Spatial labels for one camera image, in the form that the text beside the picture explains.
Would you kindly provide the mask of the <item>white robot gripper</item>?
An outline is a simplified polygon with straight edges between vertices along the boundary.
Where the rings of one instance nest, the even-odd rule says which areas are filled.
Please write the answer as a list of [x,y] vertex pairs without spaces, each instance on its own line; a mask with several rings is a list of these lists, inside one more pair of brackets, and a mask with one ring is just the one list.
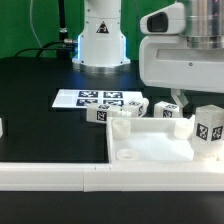
[[145,85],[172,88],[171,96],[181,108],[188,104],[184,90],[224,93],[224,50],[191,49],[179,35],[145,37],[139,70]]

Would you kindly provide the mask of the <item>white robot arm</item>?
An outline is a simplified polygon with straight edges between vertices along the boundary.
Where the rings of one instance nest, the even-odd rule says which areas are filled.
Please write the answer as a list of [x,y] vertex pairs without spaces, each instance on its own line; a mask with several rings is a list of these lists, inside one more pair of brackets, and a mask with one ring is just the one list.
[[[75,68],[110,74],[130,64],[120,30],[121,0],[84,0]],[[186,90],[224,93],[224,0],[176,0],[140,19],[140,78],[169,88],[184,106]]]

